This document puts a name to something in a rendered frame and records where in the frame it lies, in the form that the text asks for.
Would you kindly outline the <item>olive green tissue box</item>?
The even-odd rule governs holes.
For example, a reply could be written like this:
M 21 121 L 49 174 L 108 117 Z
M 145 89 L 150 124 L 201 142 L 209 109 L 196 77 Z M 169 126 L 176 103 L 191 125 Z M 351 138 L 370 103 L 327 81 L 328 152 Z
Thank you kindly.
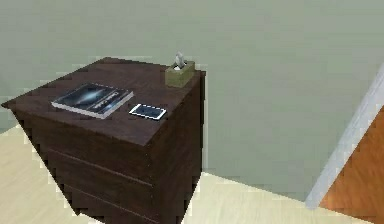
M 170 87 L 184 87 L 195 72 L 195 62 L 188 61 L 181 52 L 175 55 L 175 62 L 165 70 L 165 84 Z

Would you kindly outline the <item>white-edged mobile phone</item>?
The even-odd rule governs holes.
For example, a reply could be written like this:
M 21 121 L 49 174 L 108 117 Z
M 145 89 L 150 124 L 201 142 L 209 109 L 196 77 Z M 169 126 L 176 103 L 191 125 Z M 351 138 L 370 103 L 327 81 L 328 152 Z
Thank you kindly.
M 166 114 L 166 112 L 167 110 L 163 108 L 145 104 L 137 104 L 129 111 L 129 114 L 146 119 L 160 120 Z

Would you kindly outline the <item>dark brown chest of drawers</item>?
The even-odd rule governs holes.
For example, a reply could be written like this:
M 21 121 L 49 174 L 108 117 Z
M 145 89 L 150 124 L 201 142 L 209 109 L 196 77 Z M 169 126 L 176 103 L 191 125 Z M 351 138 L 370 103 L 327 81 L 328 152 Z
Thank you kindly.
M 165 66 L 106 57 L 5 102 L 71 207 L 105 224 L 180 224 L 202 171 L 205 74 L 168 87 Z M 105 119 L 51 102 L 84 84 L 129 89 Z M 166 109 L 160 120 L 129 114 Z

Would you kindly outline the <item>dark blue book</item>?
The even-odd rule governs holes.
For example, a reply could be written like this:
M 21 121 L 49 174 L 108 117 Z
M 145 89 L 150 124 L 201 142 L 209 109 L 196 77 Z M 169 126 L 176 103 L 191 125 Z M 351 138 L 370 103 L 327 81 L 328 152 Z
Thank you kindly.
M 131 90 L 86 83 L 51 102 L 55 108 L 105 119 L 134 96 Z

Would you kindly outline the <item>orange wooden room door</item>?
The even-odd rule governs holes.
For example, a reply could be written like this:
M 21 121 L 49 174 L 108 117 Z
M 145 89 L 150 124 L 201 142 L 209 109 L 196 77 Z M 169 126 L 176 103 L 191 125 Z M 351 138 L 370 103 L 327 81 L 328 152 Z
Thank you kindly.
M 320 206 L 373 224 L 384 224 L 384 106 Z

